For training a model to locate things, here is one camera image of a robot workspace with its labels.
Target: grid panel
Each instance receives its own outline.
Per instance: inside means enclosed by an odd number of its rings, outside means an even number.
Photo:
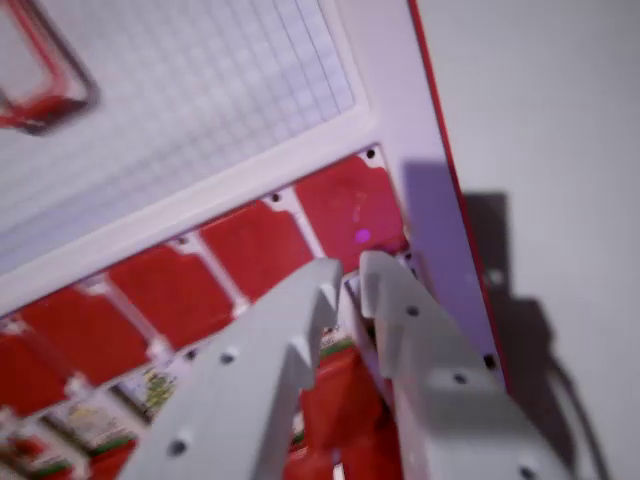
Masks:
[[[44,5],[101,101],[42,138],[0,130],[0,274],[354,103],[317,0]]]

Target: white wall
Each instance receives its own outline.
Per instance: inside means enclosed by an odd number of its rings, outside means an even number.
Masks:
[[[420,8],[462,188],[508,195],[513,290],[541,302],[611,478],[634,480],[640,2]]]

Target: red card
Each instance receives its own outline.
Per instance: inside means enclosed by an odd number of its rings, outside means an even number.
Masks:
[[[67,379],[24,335],[0,334],[0,405],[27,416],[64,400]]]
[[[175,349],[232,319],[231,301],[195,254],[159,245],[113,266],[109,277]]]
[[[383,168],[357,155],[298,181],[298,195],[326,255],[358,268],[364,250],[397,253],[407,248],[400,209]]]
[[[204,225],[200,235],[251,301],[313,259],[293,216],[261,201]]]
[[[146,340],[105,297],[66,287],[27,305],[20,313],[94,385],[148,361]]]

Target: screw hole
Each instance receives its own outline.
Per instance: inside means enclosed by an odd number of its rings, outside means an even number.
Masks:
[[[416,307],[415,305],[409,305],[406,311],[407,315],[411,317],[417,317],[420,314],[420,310],[418,310],[418,307]]]
[[[524,478],[525,480],[534,480],[535,478],[537,478],[537,475],[536,472],[533,471],[533,469],[521,466],[520,477]]]
[[[463,375],[462,373],[456,373],[453,376],[453,380],[458,384],[458,385],[466,385],[467,382],[469,380],[467,380],[466,375]]]
[[[484,357],[482,357],[482,359],[484,360],[484,365],[488,370],[495,370],[496,368],[498,368],[496,357],[494,357],[492,353],[487,353]]]
[[[169,443],[169,447],[167,448],[167,455],[169,457],[179,457],[183,455],[187,451],[187,442],[184,440],[180,440],[176,438]]]
[[[222,352],[220,354],[220,363],[222,365],[229,365],[230,363],[233,363],[237,356],[238,352],[235,349],[230,348],[226,352]]]

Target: label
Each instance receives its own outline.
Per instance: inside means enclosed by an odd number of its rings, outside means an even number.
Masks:
[[[333,328],[325,330],[320,340],[320,358],[326,358],[334,353],[341,352],[353,345],[353,340],[346,329],[337,324]]]
[[[136,438],[109,403],[106,398],[96,395],[55,407],[47,417],[75,437],[92,456],[99,455]]]
[[[165,367],[151,367],[129,376],[118,388],[149,418],[155,417],[175,391],[180,378],[191,369],[189,362],[176,357]]]

